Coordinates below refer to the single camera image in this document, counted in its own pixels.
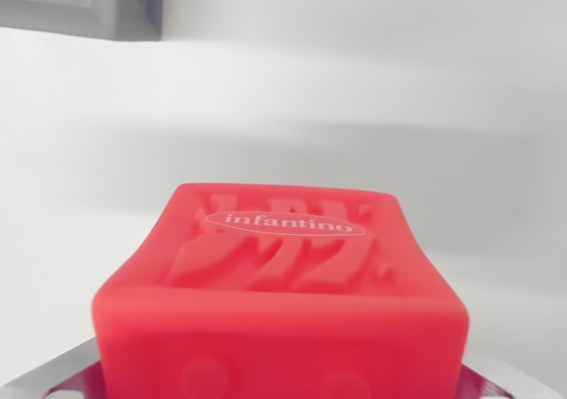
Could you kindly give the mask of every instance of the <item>infantino logo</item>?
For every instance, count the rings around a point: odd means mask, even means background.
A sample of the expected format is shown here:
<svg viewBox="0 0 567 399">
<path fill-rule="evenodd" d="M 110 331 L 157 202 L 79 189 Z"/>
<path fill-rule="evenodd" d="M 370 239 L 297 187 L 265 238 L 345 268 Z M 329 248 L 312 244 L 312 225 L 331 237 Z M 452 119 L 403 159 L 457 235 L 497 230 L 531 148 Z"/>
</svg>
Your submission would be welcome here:
<svg viewBox="0 0 567 399">
<path fill-rule="evenodd" d="M 333 237 L 364 235 L 366 231 L 353 223 L 324 215 L 300 213 L 231 211 L 208 215 L 209 223 L 242 231 L 273 235 L 300 235 L 306 237 Z"/>
</svg>

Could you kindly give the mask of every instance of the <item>red plastic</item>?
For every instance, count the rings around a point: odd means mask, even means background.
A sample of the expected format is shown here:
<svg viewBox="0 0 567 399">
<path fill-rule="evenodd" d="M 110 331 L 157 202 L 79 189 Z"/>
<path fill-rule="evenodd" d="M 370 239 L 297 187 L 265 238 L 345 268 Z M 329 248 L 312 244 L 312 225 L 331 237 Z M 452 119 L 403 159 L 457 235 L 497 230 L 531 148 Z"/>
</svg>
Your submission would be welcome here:
<svg viewBox="0 0 567 399">
<path fill-rule="evenodd" d="M 465 308 L 387 194 L 184 184 L 101 288 L 109 399 L 452 399 Z"/>
</svg>

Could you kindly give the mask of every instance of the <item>red silicone block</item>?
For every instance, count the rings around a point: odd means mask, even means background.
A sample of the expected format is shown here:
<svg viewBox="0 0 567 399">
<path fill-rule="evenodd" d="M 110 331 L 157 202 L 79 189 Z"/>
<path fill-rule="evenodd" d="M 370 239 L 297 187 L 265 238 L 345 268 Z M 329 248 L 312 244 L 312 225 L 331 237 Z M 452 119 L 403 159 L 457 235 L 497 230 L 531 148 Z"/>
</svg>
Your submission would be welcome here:
<svg viewBox="0 0 567 399">
<path fill-rule="evenodd" d="M 465 308 L 397 200 L 184 184 L 105 283 L 109 399 L 452 399 Z"/>
</svg>

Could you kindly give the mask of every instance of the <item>blurry background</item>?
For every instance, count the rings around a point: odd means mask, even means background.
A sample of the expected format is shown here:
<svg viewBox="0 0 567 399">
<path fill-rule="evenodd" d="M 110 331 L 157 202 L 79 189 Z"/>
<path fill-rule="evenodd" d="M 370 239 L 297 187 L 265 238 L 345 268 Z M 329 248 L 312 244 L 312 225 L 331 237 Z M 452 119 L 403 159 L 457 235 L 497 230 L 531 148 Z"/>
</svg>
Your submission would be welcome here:
<svg viewBox="0 0 567 399">
<path fill-rule="evenodd" d="M 470 343 L 567 395 L 567 0 L 165 0 L 162 43 L 0 28 L 0 384 L 183 182 L 398 196 Z"/>
</svg>

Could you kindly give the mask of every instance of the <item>metal base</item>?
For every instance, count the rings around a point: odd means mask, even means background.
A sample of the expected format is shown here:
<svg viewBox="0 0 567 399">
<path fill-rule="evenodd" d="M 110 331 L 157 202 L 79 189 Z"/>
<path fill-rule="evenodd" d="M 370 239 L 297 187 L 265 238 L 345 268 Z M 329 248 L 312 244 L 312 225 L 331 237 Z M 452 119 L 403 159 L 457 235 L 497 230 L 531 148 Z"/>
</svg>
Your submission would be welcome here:
<svg viewBox="0 0 567 399">
<path fill-rule="evenodd" d="M 106 399 L 95 339 L 0 387 L 0 399 Z M 455 399 L 563 399 L 515 368 L 476 353 L 462 366 Z"/>
</svg>

